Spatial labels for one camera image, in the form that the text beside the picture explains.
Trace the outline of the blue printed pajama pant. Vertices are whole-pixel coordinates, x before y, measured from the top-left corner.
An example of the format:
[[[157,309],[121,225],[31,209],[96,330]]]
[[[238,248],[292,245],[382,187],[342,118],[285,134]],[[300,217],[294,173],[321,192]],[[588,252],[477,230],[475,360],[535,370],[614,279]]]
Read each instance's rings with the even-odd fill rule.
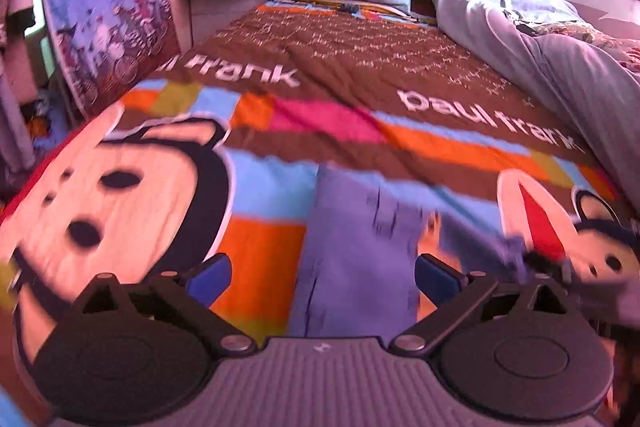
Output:
[[[522,283],[526,247],[450,212],[403,202],[342,169],[317,174],[288,329],[294,337],[378,336],[389,343],[418,321],[416,258]]]

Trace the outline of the colorful paul frank bedspread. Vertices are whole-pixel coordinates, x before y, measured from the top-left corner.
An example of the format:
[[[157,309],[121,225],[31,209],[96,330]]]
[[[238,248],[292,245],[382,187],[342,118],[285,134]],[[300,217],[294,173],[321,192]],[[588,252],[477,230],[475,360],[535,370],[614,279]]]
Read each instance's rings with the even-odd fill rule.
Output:
[[[218,253],[231,283],[209,308],[288,335],[322,166],[582,279],[639,277],[634,210],[588,145],[467,49],[395,17],[268,4],[67,135],[2,212],[18,365],[96,274],[141,283]]]

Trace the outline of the grey lavender duvet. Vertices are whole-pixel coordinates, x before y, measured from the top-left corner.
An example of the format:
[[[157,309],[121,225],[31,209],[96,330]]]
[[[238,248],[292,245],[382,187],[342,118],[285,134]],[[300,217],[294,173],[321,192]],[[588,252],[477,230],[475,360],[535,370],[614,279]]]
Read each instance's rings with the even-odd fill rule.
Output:
[[[499,0],[433,0],[440,30],[573,126],[626,193],[639,186],[639,76],[563,35],[532,37]]]

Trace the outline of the floral sheet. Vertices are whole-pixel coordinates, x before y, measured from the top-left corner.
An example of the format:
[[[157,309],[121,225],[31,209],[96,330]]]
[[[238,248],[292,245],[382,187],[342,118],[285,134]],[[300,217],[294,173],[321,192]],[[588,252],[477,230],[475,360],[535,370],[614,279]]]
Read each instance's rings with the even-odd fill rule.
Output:
[[[612,37],[586,22],[561,22],[550,24],[517,23],[516,28],[526,35],[563,35],[589,43],[611,55],[616,62],[638,74],[640,72],[640,48],[637,39]]]

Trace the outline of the hanging pink clothes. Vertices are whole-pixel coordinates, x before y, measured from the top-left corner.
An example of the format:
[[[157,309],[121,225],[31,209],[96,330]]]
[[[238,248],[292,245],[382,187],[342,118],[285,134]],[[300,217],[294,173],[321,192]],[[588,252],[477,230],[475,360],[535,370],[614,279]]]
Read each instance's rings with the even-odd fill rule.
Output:
[[[21,107],[38,88],[25,31],[35,25],[34,0],[1,0],[1,192],[12,194],[36,165],[37,155]]]

